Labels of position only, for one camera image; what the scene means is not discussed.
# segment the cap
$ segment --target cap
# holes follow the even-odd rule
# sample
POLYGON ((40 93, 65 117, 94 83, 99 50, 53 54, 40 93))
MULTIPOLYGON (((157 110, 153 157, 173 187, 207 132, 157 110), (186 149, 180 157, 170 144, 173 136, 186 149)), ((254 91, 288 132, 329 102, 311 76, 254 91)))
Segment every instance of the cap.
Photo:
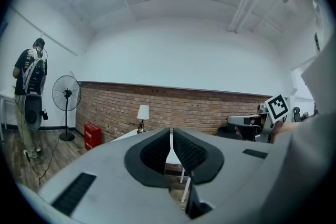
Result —
POLYGON ((36 39, 34 45, 39 46, 43 49, 43 47, 45 45, 45 42, 44 42, 43 38, 38 38, 38 39, 36 39))

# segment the fan grille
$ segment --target fan grille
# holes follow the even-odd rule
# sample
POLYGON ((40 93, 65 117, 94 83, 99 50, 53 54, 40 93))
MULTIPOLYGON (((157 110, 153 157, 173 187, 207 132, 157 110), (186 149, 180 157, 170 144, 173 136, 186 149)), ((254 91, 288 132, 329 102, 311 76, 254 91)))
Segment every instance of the fan grille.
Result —
POLYGON ((66 109, 67 100, 64 95, 65 90, 71 91, 71 96, 68 99, 67 111, 74 110, 78 106, 82 94, 80 85, 74 77, 68 75, 60 77, 56 80, 52 90, 52 99, 59 109, 63 111, 66 109))

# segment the red box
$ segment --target red box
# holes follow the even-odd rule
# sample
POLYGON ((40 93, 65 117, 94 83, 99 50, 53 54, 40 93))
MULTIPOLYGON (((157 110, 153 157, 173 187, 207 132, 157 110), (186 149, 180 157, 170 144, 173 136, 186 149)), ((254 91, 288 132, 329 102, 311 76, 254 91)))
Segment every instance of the red box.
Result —
POLYGON ((84 142, 85 149, 88 151, 101 145, 101 128, 93 124, 84 125, 84 142))

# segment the backpack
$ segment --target backpack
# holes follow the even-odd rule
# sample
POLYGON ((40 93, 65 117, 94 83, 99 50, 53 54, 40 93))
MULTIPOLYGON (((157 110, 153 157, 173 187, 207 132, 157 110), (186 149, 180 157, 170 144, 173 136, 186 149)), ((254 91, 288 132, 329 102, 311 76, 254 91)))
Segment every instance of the backpack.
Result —
POLYGON ((32 92, 41 95, 46 81, 45 62, 38 56, 36 49, 30 49, 28 54, 34 56, 33 62, 29 65, 26 72, 23 73, 23 89, 26 94, 32 92))

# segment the table lamp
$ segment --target table lamp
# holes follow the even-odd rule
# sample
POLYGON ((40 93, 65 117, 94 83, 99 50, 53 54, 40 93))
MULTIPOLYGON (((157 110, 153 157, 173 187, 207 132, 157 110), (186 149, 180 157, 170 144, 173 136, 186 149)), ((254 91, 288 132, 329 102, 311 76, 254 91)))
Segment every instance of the table lamp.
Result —
POLYGON ((143 120, 148 120, 149 119, 149 106, 148 105, 143 105, 143 104, 140 105, 137 118, 139 120, 142 120, 142 122, 140 123, 140 125, 138 127, 138 131, 137 131, 137 133, 140 134, 140 133, 145 132, 145 130, 143 128, 144 127, 143 120))

